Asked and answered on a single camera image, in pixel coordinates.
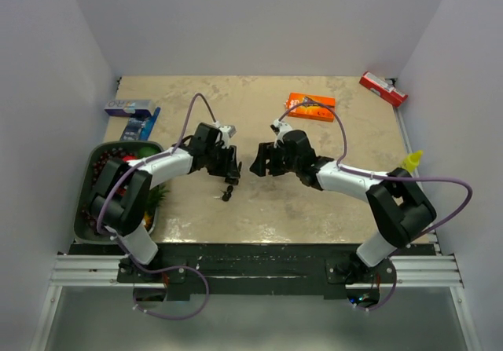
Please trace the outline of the orange black padlock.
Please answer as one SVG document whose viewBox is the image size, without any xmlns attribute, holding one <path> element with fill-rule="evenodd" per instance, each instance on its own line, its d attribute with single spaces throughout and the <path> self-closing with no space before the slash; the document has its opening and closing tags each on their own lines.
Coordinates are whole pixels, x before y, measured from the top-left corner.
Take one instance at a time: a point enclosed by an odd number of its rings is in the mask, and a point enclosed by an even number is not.
<svg viewBox="0 0 503 351">
<path fill-rule="evenodd" d="M 239 176 L 236 176 L 236 177 L 226 177 L 225 178 L 225 183 L 227 183 L 228 185 L 238 185 L 239 184 L 239 180 L 240 180 Z"/>
</svg>

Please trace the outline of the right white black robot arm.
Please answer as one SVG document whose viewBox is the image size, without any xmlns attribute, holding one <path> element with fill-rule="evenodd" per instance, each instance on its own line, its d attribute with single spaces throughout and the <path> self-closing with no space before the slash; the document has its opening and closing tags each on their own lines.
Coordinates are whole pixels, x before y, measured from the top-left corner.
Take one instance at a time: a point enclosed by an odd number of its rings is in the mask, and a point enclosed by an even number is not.
<svg viewBox="0 0 503 351">
<path fill-rule="evenodd" d="M 342 193 L 369 204 L 377 231 L 333 268 L 343 283 L 369 282 L 384 259 L 419 237 L 437 216 L 406 170 L 375 174 L 338 164 L 333 158 L 317 155 L 302 130 L 259 144 L 250 171 L 259 177 L 294 173 L 307 187 Z"/>
</svg>

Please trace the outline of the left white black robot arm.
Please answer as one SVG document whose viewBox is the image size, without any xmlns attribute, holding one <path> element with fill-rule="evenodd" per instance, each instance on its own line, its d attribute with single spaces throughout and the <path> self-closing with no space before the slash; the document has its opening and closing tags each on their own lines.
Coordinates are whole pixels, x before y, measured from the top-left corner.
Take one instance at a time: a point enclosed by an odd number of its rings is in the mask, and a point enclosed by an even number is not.
<svg viewBox="0 0 503 351">
<path fill-rule="evenodd" d="M 112 159 L 105 164 L 89 199 L 89 213 L 97 220 L 97 230 L 106 230 L 125 252 L 119 272 L 145 282 L 183 283 L 188 269 L 176 263 L 163 271 L 163 255 L 142 224 L 149 193 L 176 177 L 206 170 L 227 185 L 218 200 L 227 201 L 240 180 L 241 164 L 237 147 L 230 140 L 234 126 L 201 123 L 194 134 L 181 136 L 168 150 L 124 162 Z"/>
</svg>

